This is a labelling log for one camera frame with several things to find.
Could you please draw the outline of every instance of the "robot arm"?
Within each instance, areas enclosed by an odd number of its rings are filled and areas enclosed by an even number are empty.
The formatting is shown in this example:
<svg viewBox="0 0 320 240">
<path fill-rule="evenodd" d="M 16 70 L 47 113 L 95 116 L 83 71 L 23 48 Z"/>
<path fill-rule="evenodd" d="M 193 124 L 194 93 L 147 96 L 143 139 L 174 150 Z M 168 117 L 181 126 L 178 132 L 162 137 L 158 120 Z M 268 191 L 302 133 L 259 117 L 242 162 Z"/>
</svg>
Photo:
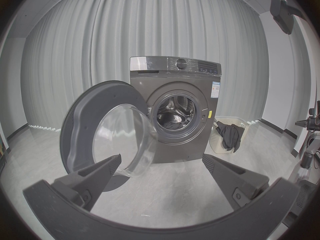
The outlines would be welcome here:
<svg viewBox="0 0 320 240">
<path fill-rule="evenodd" d="M 288 35 L 292 33 L 294 27 L 293 15 L 305 20 L 302 12 L 292 0 L 271 0 L 270 13 L 282 31 Z"/>
</svg>

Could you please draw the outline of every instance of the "energy label sticker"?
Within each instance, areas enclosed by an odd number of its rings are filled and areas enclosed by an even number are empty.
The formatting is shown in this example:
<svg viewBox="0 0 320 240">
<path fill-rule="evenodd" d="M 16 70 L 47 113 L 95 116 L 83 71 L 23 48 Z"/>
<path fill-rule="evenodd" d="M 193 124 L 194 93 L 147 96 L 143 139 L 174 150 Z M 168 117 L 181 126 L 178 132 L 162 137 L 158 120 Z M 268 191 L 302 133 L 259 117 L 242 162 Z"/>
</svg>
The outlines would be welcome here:
<svg viewBox="0 0 320 240">
<path fill-rule="evenodd" d="M 219 82 L 212 82 L 211 98 L 218 98 L 219 97 L 219 90 L 220 90 L 220 83 Z"/>
</svg>

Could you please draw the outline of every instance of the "white wall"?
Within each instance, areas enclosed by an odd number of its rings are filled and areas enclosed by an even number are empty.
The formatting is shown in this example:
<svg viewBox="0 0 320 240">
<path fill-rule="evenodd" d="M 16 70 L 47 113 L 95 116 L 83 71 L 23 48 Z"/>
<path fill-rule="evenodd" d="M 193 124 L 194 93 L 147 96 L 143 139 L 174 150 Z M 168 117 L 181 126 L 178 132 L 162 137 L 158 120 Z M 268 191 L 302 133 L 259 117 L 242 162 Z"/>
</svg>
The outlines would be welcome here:
<svg viewBox="0 0 320 240">
<path fill-rule="evenodd" d="M 295 122 L 305 120 L 310 108 L 311 71 L 305 38 L 296 19 L 289 39 L 294 64 L 294 90 L 286 129 L 299 136 L 303 128 L 295 125 Z M 314 103 L 315 91 L 312 93 Z"/>
<path fill-rule="evenodd" d="M 286 128 L 294 93 L 294 59 L 289 36 L 269 11 L 260 15 L 269 52 L 269 89 L 262 118 Z"/>
<path fill-rule="evenodd" d="M 303 37 L 306 42 L 306 48 L 308 50 L 309 61 L 310 61 L 310 72 L 311 72 L 311 84 L 310 84 L 310 99 L 309 107 L 313 108 L 315 105 L 315 100 L 320 98 L 320 44 L 317 36 L 313 33 L 309 24 L 303 20 L 296 17 L 296 20 L 300 26 Z M 301 134 L 298 136 L 294 150 L 300 151 L 303 142 L 307 136 L 308 131 L 304 128 Z"/>
<path fill-rule="evenodd" d="M 0 122 L 6 138 L 27 123 L 20 85 L 25 41 L 25 38 L 7 38 L 0 57 Z"/>
</svg>

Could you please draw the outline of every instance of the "washing machine door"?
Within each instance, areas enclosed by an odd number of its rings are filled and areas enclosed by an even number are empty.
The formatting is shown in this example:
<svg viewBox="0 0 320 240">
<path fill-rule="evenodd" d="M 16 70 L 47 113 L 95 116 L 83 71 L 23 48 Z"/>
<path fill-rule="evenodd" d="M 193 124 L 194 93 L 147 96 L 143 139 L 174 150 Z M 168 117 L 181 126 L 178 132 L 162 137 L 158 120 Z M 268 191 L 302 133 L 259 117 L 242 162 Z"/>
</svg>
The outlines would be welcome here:
<svg viewBox="0 0 320 240">
<path fill-rule="evenodd" d="M 208 118 L 203 93 L 184 81 L 170 82 L 153 92 L 148 101 L 149 116 L 159 134 L 159 142 L 181 145 L 196 138 Z"/>
<path fill-rule="evenodd" d="M 148 113 L 147 104 L 142 95 L 133 86 L 121 81 L 99 83 L 84 92 L 74 102 L 63 122 L 60 135 L 61 158 L 68 173 L 98 162 L 94 155 L 93 146 L 94 140 L 97 140 L 97 128 L 101 126 L 102 120 L 105 120 L 110 111 L 114 112 L 115 108 L 125 104 L 134 108 L 134 110 L 136 108 L 143 116 Z M 116 135 L 113 135 L 113 132 L 109 129 L 104 128 L 104 130 L 104 133 L 100 136 L 110 143 L 114 143 L 114 138 L 119 134 L 130 137 L 130 133 L 128 134 L 125 131 L 121 133 L 122 129 L 118 129 Z M 102 150 L 102 152 L 106 153 L 105 158 L 115 155 L 107 154 L 110 150 Z"/>
</svg>

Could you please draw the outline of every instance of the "white curtain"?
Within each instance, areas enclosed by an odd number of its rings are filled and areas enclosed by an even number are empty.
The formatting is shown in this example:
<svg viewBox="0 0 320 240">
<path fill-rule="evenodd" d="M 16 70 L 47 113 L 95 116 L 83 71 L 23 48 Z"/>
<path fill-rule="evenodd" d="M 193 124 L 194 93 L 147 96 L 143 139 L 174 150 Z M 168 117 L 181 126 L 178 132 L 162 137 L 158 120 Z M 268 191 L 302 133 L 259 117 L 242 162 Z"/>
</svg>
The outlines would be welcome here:
<svg viewBox="0 0 320 240">
<path fill-rule="evenodd" d="M 26 39 L 28 123 L 60 128 L 83 91 L 106 80 L 129 82 L 129 58 L 144 55 L 219 62 L 216 115 L 261 118 L 268 48 L 258 14 L 241 0 L 62 0 Z"/>
</svg>

